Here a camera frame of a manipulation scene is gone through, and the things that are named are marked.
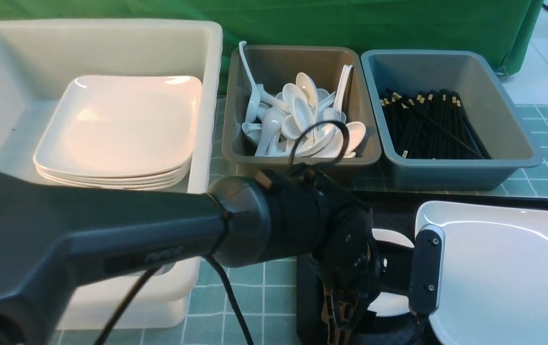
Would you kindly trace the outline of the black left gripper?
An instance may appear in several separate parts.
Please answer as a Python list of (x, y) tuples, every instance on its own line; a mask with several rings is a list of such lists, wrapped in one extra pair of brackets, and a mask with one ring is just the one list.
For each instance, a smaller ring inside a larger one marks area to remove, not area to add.
[(381, 292), (408, 298), (414, 248), (375, 240), (372, 229), (370, 208), (344, 206), (331, 215), (325, 239), (311, 254), (322, 281), (327, 345), (348, 345)]

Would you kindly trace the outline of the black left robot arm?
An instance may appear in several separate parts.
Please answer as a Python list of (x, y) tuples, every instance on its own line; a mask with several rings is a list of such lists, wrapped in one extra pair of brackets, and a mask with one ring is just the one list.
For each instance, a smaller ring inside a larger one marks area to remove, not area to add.
[(0, 172), (0, 345), (45, 345), (77, 288), (143, 272), (96, 343), (161, 266), (239, 268), (306, 255), (353, 327), (381, 292), (406, 295), (413, 251), (378, 243), (372, 209), (311, 166), (228, 176), (206, 194), (38, 185)]

